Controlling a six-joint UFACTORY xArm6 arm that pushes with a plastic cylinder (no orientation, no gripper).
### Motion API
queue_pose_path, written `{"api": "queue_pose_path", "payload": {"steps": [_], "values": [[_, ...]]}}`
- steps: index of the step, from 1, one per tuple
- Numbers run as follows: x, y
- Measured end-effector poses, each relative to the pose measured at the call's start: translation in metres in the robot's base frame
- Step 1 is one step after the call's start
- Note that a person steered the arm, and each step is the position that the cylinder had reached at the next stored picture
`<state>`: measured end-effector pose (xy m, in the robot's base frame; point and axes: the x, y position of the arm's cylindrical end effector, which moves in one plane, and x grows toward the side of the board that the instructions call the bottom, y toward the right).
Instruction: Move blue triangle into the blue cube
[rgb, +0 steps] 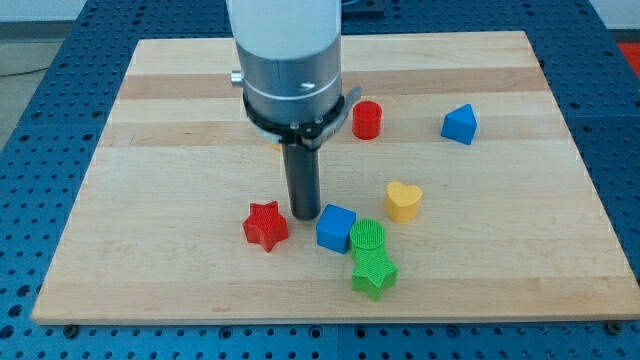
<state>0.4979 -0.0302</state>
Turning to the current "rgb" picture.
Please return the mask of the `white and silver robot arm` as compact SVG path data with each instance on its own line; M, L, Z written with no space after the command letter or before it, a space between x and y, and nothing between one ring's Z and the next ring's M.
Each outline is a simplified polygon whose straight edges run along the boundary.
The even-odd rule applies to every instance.
M340 0L227 0L251 122L265 138L311 151L344 124L361 98L343 92Z

